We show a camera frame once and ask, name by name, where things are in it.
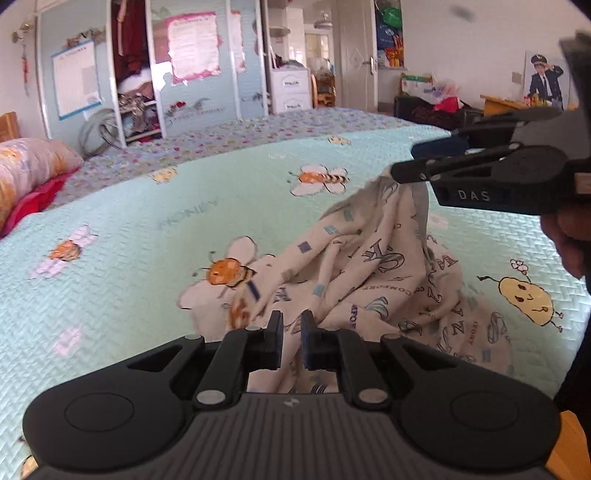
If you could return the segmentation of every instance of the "sliding wardrobe door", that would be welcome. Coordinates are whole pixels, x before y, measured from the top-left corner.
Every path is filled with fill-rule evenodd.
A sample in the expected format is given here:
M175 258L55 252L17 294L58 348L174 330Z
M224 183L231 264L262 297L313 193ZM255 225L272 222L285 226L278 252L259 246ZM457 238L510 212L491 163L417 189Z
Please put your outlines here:
M243 119L266 115L267 86L264 77L260 3L229 0L230 34Z
M154 92L166 137L240 117L224 0L148 0Z
M80 36L105 31L107 8L107 0L69 0L39 14L37 62L48 135L77 150L86 119L113 108L110 44L104 34L95 40ZM74 38L77 46L68 47Z

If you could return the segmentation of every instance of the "floral pillow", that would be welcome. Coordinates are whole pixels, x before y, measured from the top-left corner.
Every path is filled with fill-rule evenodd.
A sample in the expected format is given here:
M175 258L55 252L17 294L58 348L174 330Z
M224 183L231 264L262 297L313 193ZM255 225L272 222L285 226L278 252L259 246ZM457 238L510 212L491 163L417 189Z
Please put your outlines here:
M21 198L80 165L82 157L59 140L19 138L0 143L0 231Z

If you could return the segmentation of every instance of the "green plastic bag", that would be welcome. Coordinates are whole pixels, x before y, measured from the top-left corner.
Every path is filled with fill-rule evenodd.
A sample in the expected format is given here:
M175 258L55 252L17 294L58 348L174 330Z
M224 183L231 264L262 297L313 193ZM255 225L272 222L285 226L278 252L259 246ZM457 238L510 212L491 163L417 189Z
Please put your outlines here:
M402 28L402 12L399 8L388 7L384 10L384 23L394 28Z

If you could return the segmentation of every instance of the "wooden chair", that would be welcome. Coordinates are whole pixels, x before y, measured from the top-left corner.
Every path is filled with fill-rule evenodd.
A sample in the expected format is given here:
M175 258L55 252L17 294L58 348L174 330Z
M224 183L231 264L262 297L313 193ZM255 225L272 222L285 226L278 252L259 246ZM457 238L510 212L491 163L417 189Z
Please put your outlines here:
M18 129L17 115L15 112L8 112L0 116L0 142L21 138Z
M335 76L332 73L321 78L312 75L312 105L314 108L336 106Z

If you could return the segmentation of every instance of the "dark suit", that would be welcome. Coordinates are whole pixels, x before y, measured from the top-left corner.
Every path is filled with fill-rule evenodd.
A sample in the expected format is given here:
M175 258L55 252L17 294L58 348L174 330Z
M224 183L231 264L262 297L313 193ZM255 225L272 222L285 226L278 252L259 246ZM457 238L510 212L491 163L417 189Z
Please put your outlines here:
M537 93L541 100L558 100L562 103L562 92L560 91L560 84L558 83L558 77L564 73L564 70L560 67L554 66L552 70L546 70L546 80L548 82L549 92L546 91L542 77L538 73L531 76L530 94Z

